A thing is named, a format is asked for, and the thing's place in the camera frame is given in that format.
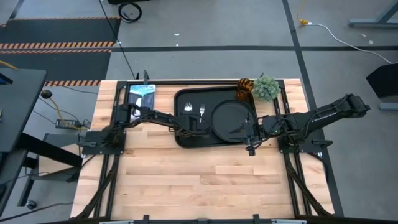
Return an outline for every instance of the gray concrete floor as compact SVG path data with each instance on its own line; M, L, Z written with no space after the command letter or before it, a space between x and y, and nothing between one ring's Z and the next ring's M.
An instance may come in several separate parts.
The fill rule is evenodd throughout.
M336 36L354 45L398 45L398 29L352 29L350 17L374 17L388 0L307 0L301 18L328 26ZM301 1L289 0L293 18ZM16 0L0 1L0 24L11 14ZM164 47L198 45L293 46L283 5L273 0L151 0L139 2L144 14L134 24L121 24L120 41L125 47ZM105 3L108 16L116 6ZM25 0L17 17L95 17L102 16L97 1ZM298 27L301 46L339 46L320 27ZM398 52L378 52L398 62ZM135 72L146 69L151 78L241 78L257 77L264 72L276 78L301 78L295 52L209 51L209 52L129 52L126 54ZM398 220L398 173L396 130L398 112L378 110L379 100L365 77L384 65L381 59L362 52L304 52L308 76L318 106L354 93L372 110L365 118L347 119L325 128L331 163L347 217ZM131 74L121 53L112 53L107 79L128 79ZM98 87L79 87L98 91ZM52 88L54 99L63 110L79 119L91 120L95 95L79 94L64 88ZM35 110L55 121L57 116L41 101ZM45 133L70 133L32 114L25 132L42 138ZM17 187L3 217L26 212L16 208ZM43 207L56 202L71 202L76 184L39 182L31 199ZM56 207L20 218L19 222L40 223L65 220L71 206Z

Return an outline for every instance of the black desk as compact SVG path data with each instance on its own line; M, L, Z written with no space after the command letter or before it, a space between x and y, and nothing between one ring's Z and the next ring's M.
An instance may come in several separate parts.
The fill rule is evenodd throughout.
M47 72L44 70L13 70L0 68L0 73L12 79L12 85L0 85L0 185L5 191L0 196L0 216L7 204L21 168L37 168L38 160L27 157L28 152L49 157L73 167L81 167L82 158L66 150L23 133L26 122L43 88ZM24 206L32 188L28 178L18 206Z

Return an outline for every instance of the black floor mat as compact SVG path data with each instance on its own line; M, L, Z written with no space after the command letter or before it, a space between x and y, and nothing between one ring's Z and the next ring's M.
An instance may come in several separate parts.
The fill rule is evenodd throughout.
M92 86L104 80L110 50L13 50L0 51L0 60L17 68L48 72L47 86Z
M120 18L109 21L116 33ZM111 47L116 41L106 18L11 19L0 35L0 49Z

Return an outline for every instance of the caster wheel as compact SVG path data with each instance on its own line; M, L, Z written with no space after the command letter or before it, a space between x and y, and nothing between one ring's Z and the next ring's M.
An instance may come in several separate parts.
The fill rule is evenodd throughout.
M36 202L28 200L25 204L25 208L28 208L29 210L33 210L37 207Z

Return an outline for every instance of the yellow cable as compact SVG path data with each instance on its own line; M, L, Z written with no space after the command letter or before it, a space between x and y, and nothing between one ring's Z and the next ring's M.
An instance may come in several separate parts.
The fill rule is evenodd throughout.
M10 65L10 64L8 64L7 62L3 62L2 60L0 60L0 64L3 64L3 65L5 65L5 66L7 66L7 67L9 67L9 68L12 68L12 69L17 69L15 66Z
M303 0L303 1L301 2L301 5L300 5L300 7L299 7L299 9L298 9L298 11L297 11L297 14L296 14L297 19L298 19L298 21L300 21L301 25L305 25L305 24L308 24L308 23L309 23L308 20L306 20L306 19L300 19L300 18L299 18L299 14L301 13L301 11L303 11L304 5L305 5L305 0Z
M89 128L86 128L86 127L81 127L81 128L79 128L79 127L76 127L76 126L73 126L73 125L68 124L68 123L63 119L63 117L62 117L62 115L61 115L61 112L60 112L60 108L59 108L58 105L55 103L55 101L54 101L53 99L51 99L51 98L49 98L49 100L51 100L51 102L52 102L52 103L54 104L54 106L56 107L56 109L57 109L57 114L58 114L58 116L60 117L62 123L63 123L65 126L68 126L68 127L70 127L70 128L76 129L76 130L81 130L81 129L83 129L83 128L89 129Z

